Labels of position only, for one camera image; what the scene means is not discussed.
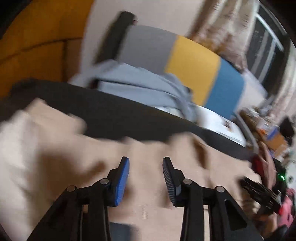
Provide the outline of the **person's right hand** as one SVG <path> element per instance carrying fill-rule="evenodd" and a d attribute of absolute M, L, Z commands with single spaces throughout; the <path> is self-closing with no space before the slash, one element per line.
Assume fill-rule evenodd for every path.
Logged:
<path fill-rule="evenodd" d="M 264 239 L 270 237 L 278 228 L 278 215 L 274 212 L 270 214 L 265 207 L 260 207 L 252 221 Z"/>

